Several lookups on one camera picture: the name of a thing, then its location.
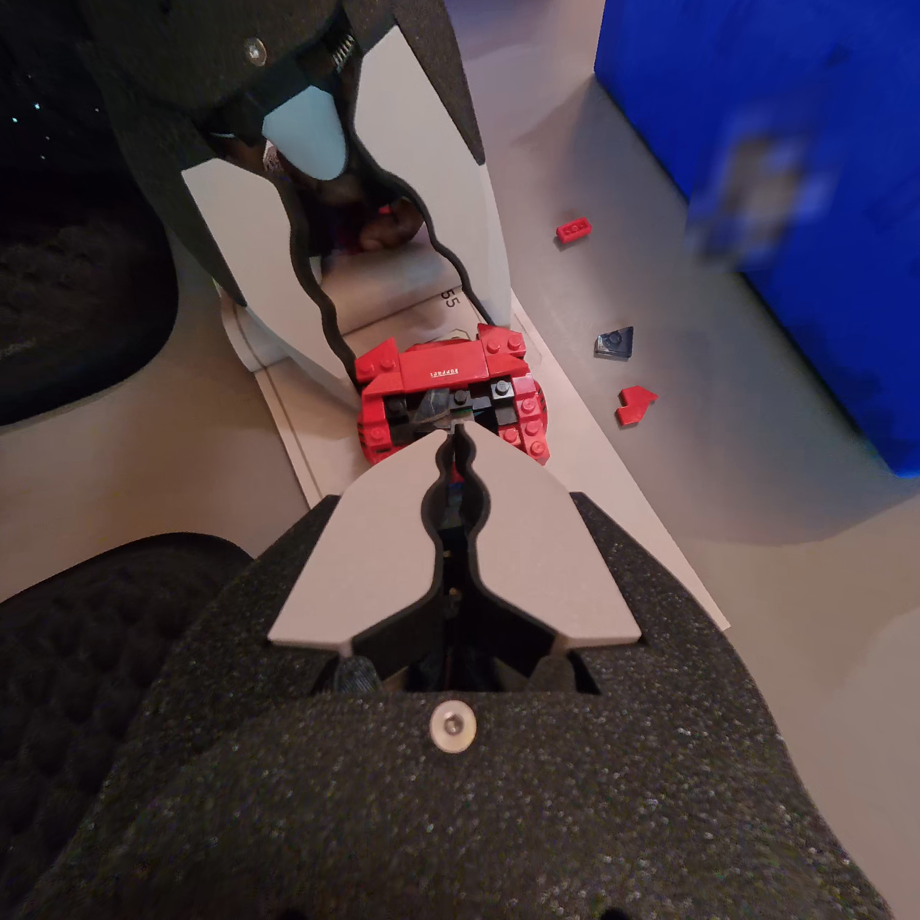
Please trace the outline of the white instruction booklet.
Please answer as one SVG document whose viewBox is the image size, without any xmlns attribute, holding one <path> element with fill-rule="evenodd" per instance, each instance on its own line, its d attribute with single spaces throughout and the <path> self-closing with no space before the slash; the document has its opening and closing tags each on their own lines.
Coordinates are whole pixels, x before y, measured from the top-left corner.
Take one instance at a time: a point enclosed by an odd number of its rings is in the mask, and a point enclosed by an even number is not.
<svg viewBox="0 0 920 920">
<path fill-rule="evenodd" d="M 323 288 L 339 308 L 344 338 L 357 356 L 389 338 L 400 351 L 439 339 L 474 339 L 483 321 L 456 271 L 423 233 L 401 249 L 343 257 L 324 274 Z M 307 507 L 342 494 L 368 467 L 358 442 L 358 410 L 324 389 L 255 316 L 218 292 L 224 329 L 255 375 Z M 728 629 L 729 621 L 516 298 L 512 328 L 522 333 L 525 361 L 546 396 L 548 470 L 569 491 L 586 494 L 603 509 L 671 572 L 718 627 Z"/>
</svg>

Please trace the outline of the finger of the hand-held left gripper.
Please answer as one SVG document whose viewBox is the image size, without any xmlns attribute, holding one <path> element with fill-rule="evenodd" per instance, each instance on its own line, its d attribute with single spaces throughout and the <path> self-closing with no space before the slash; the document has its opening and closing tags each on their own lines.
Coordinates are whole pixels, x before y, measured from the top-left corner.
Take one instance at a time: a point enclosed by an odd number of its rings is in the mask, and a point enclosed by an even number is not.
<svg viewBox="0 0 920 920">
<path fill-rule="evenodd" d="M 398 25 L 362 55 L 354 136 L 424 217 L 433 247 L 492 325 L 512 321 L 507 250 L 489 170 L 477 160 Z"/>
<path fill-rule="evenodd" d="M 358 393 L 336 307 L 297 252 L 308 226 L 296 197 L 217 158 L 181 176 L 233 277 L 236 303 L 328 393 Z"/>
</svg>

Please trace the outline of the angled red lego piece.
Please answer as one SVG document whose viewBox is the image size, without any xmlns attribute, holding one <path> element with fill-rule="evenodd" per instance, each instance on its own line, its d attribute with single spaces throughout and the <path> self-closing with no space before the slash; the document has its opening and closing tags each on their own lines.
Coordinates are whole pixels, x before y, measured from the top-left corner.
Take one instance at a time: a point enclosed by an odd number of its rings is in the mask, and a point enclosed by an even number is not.
<svg viewBox="0 0 920 920">
<path fill-rule="evenodd" d="M 620 405 L 615 409 L 617 425 L 621 430 L 634 428 L 644 419 L 659 396 L 642 385 L 625 387 L 618 394 Z"/>
</svg>

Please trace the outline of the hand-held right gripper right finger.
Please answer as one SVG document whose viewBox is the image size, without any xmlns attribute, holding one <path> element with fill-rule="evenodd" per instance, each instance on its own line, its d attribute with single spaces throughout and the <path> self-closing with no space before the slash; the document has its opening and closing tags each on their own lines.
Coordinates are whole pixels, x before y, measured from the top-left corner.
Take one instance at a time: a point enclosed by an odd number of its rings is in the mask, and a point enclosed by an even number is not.
<svg viewBox="0 0 920 920">
<path fill-rule="evenodd" d="M 464 479 L 473 645 L 526 676 L 547 656 L 637 644 L 641 629 L 569 490 L 474 423 L 454 431 Z"/>
</svg>

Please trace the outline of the person's left hand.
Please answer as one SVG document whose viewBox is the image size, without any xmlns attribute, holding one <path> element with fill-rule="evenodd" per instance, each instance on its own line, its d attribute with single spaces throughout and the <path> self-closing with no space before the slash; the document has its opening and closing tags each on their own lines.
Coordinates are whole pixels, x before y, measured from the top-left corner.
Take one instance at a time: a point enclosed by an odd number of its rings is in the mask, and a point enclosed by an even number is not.
<svg viewBox="0 0 920 920">
<path fill-rule="evenodd" d="M 328 257 L 400 247 L 420 231 L 423 216 L 405 196 L 362 167 L 319 180 L 293 170 L 314 254 Z"/>
</svg>

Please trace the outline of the blue plastic bin with divider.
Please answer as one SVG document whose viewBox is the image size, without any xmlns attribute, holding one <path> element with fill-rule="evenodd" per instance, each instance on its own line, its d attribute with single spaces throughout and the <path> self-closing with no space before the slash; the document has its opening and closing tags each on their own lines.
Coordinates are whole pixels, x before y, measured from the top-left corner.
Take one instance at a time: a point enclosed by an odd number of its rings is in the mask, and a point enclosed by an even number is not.
<svg viewBox="0 0 920 920">
<path fill-rule="evenodd" d="M 606 2 L 594 72 L 899 477 L 918 477 L 919 3 Z"/>
</svg>

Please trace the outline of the red lego car body section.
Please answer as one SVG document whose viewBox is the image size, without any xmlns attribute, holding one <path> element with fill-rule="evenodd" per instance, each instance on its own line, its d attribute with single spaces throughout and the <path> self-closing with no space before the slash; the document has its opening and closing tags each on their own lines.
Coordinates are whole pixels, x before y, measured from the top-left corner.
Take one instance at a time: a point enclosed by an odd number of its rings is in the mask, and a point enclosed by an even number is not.
<svg viewBox="0 0 920 920">
<path fill-rule="evenodd" d="M 434 431 L 477 423 L 545 466 L 548 412 L 525 361 L 523 334 L 479 324 L 475 339 L 443 339 L 399 351 L 396 339 L 355 362 L 357 431 L 372 466 Z"/>
</svg>

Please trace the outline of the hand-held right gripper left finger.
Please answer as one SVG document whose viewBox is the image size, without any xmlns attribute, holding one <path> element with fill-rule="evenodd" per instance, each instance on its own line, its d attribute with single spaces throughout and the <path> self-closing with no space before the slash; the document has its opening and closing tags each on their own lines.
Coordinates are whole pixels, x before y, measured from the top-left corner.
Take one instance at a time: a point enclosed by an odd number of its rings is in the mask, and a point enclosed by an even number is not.
<svg viewBox="0 0 920 920">
<path fill-rule="evenodd" d="M 440 645 L 452 461 L 451 436 L 433 431 L 346 489 L 270 627 L 273 645 L 363 657 L 384 681 Z"/>
</svg>

